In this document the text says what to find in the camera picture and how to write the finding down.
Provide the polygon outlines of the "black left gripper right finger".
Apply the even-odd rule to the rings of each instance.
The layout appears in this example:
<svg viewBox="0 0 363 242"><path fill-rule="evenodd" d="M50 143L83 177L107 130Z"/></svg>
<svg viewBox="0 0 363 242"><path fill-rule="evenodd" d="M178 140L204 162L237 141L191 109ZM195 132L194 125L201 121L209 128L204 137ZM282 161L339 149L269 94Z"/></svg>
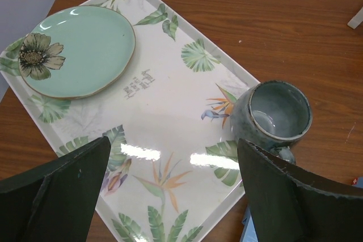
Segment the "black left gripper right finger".
<svg viewBox="0 0 363 242"><path fill-rule="evenodd" d="M362 189L240 139L238 161L259 241L362 241Z"/></svg>

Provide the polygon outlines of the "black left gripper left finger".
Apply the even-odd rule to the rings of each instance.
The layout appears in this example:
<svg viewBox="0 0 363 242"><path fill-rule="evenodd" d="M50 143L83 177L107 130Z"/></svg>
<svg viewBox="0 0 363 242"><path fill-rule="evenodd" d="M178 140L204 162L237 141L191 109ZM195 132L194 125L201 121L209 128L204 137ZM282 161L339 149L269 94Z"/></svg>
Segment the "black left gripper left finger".
<svg viewBox="0 0 363 242"><path fill-rule="evenodd" d="M110 150L99 137L1 180L1 241L86 241Z"/></svg>

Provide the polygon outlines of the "blue toothpaste box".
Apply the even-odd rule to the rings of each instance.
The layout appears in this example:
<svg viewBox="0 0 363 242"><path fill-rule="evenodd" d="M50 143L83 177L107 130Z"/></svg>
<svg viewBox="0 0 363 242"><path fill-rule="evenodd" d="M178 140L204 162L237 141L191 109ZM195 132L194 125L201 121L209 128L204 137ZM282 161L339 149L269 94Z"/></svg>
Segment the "blue toothpaste box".
<svg viewBox="0 0 363 242"><path fill-rule="evenodd" d="M246 207L242 223L244 228L240 237L240 242L258 242L249 206Z"/></svg>
<svg viewBox="0 0 363 242"><path fill-rule="evenodd" d="M352 180L351 185L354 187L363 188L363 177L355 177Z"/></svg>

